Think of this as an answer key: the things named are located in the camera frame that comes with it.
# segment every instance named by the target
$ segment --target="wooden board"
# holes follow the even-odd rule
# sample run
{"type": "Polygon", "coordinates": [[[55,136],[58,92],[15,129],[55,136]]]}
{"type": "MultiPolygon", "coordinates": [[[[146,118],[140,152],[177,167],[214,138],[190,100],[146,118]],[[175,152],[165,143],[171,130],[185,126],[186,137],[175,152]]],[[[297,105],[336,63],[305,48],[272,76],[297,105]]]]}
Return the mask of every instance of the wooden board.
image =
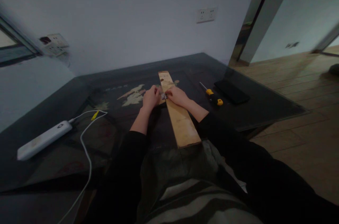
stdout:
{"type": "MultiPolygon", "coordinates": [[[[174,86],[168,71],[159,72],[159,78],[163,92],[174,86]]],[[[187,110],[174,104],[170,99],[166,99],[166,104],[178,148],[200,143],[201,139],[187,110]]]]}

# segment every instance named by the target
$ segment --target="person's right hand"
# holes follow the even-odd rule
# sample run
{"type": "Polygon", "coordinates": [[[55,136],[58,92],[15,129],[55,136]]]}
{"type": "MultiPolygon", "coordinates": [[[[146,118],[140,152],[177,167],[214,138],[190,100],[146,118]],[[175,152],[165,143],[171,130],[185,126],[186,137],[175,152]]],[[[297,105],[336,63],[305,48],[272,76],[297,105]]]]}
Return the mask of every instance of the person's right hand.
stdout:
{"type": "Polygon", "coordinates": [[[191,101],[185,92],[176,86],[172,86],[165,92],[168,98],[173,101],[175,104],[186,108],[189,102],[191,101]]]}

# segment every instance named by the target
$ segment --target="person's left hand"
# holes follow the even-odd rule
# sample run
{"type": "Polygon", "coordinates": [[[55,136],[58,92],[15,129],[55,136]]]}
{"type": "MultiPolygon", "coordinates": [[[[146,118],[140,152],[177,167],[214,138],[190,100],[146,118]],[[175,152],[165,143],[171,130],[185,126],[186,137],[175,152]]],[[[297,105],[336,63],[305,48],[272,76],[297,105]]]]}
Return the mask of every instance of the person's left hand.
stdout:
{"type": "Polygon", "coordinates": [[[153,108],[159,102],[159,90],[158,88],[153,85],[149,90],[146,91],[144,94],[144,98],[142,99],[142,107],[145,108],[147,111],[152,111],[153,108]]]}

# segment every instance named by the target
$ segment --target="screwdriver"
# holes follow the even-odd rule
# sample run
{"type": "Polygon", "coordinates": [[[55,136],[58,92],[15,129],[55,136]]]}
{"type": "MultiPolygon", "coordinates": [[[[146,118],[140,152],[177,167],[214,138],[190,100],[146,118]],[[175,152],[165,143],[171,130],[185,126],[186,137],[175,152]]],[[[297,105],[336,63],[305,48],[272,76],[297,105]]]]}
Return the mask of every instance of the screwdriver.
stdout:
{"type": "Polygon", "coordinates": [[[216,104],[216,105],[218,105],[218,106],[221,106],[221,105],[224,104],[223,101],[222,101],[222,99],[220,99],[214,92],[212,92],[212,90],[207,89],[201,82],[199,82],[199,83],[200,83],[200,85],[202,85],[203,88],[205,88],[206,93],[210,96],[211,101],[212,101],[214,104],[216,104]]]}

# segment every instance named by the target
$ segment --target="charging cable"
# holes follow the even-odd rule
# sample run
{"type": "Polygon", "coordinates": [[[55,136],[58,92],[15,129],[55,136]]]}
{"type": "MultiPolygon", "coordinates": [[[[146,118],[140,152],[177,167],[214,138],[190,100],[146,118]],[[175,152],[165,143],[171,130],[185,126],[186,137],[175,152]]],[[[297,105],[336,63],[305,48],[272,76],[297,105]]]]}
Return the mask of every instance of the charging cable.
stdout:
{"type": "Polygon", "coordinates": [[[88,159],[88,162],[89,162],[89,176],[88,176],[88,181],[85,185],[85,187],[82,189],[82,191],[80,192],[79,196],[77,197],[77,199],[75,200],[75,202],[73,203],[73,205],[71,206],[71,208],[67,211],[67,213],[65,213],[65,215],[63,216],[63,218],[58,222],[58,224],[60,224],[61,222],[63,222],[63,220],[66,218],[66,216],[71,212],[71,210],[73,209],[73,207],[76,205],[76,203],[78,202],[79,198],[81,197],[81,195],[84,193],[84,191],[86,190],[87,188],[87,185],[89,184],[89,181],[91,180],[91,176],[92,176],[92,161],[91,161],[91,158],[89,157],[89,154],[87,152],[87,149],[86,149],[86,146],[84,144],[84,141],[82,139],[82,136],[84,135],[84,133],[87,131],[87,129],[92,125],[92,123],[94,123],[96,120],[98,120],[99,118],[103,117],[104,115],[107,114],[107,112],[105,111],[101,111],[101,110],[91,110],[91,111],[86,111],[84,113],[82,113],[81,115],[75,117],[75,118],[72,118],[71,120],[69,120],[68,122],[69,123],[72,123],[74,122],[75,119],[79,118],[80,116],[82,116],[83,114],[86,114],[88,112],[102,112],[104,113],[103,115],[101,116],[98,116],[96,119],[94,119],[87,127],[86,129],[84,129],[84,131],[81,133],[80,135],[80,141],[81,141],[81,144],[85,150],[85,154],[87,156],[87,159],[88,159]]]}

